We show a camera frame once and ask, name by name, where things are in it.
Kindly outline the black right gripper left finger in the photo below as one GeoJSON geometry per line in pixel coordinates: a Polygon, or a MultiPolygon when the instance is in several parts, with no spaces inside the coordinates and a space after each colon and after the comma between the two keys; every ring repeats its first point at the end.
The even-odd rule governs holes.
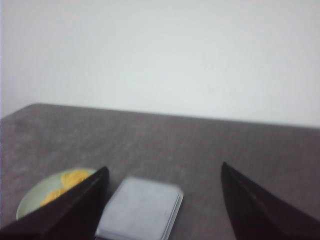
{"type": "Polygon", "coordinates": [[[93,240],[108,201],[109,170],[102,167],[43,207],[0,230],[2,240],[93,240]]]}

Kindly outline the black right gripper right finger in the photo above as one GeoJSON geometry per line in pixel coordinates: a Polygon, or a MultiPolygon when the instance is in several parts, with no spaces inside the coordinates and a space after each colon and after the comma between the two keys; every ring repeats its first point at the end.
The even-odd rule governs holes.
{"type": "Polygon", "coordinates": [[[225,207],[238,240],[318,240],[320,222],[224,162],[225,207]]]}

